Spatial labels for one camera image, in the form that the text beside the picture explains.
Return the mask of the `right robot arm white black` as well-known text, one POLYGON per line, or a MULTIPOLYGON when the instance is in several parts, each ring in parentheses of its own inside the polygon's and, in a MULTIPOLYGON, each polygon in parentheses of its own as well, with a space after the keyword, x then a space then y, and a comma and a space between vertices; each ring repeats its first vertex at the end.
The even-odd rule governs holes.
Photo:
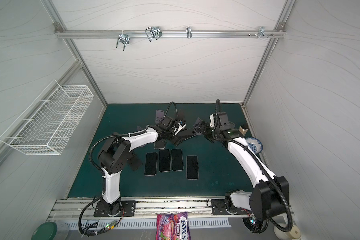
POLYGON ((239 162, 251 180, 253 190, 236 190, 226 194, 226 212, 234 215, 240 210, 250 211, 258 221, 272 223, 278 230, 293 228, 290 209, 289 183, 277 177, 252 151, 242 132, 233 129, 225 112, 210 116, 210 122, 197 119, 194 130, 212 143, 221 143, 239 162))

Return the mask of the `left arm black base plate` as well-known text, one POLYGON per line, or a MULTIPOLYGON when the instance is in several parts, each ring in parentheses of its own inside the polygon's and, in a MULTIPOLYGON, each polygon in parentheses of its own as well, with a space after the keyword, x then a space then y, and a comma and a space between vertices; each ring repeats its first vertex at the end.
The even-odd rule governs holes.
POLYGON ((116 201, 108 204, 101 200, 97 203, 94 217, 133 217, 135 214, 136 201, 116 201))

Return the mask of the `black folding phone stand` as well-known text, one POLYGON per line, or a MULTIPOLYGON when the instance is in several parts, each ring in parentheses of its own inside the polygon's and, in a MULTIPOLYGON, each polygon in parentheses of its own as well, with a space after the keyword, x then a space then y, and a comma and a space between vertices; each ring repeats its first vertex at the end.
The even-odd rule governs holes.
POLYGON ((132 153, 130 155, 130 158, 128 159, 127 163, 132 171, 136 171, 143 165, 143 162, 135 153, 132 153))

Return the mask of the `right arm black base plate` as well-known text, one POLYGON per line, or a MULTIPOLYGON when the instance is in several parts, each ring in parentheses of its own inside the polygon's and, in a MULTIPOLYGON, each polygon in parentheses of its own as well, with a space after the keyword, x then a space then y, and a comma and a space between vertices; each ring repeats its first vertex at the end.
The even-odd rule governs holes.
POLYGON ((213 215, 248 215, 252 212, 247 209, 235 207, 229 198, 225 199, 208 199, 207 207, 212 209, 213 215))

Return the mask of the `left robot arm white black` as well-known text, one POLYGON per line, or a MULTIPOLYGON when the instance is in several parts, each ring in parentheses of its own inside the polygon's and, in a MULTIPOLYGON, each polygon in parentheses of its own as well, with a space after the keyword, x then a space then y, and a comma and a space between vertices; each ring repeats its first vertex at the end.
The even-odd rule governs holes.
POLYGON ((157 124, 148 125, 137 132, 114 133, 94 143, 88 157, 90 163, 100 171, 103 179, 98 211, 110 217, 121 211, 121 172, 129 161, 136 158, 135 149, 160 140, 168 140, 175 144, 186 128, 185 120, 164 116, 157 124))

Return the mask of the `phone silver edge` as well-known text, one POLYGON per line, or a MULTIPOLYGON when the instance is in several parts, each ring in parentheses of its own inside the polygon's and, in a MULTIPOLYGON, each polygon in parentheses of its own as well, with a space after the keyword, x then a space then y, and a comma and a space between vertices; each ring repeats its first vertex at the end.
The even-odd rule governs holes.
POLYGON ((159 140, 154 143, 154 149, 156 149, 156 150, 164 150, 165 148, 166 148, 165 140, 159 140))

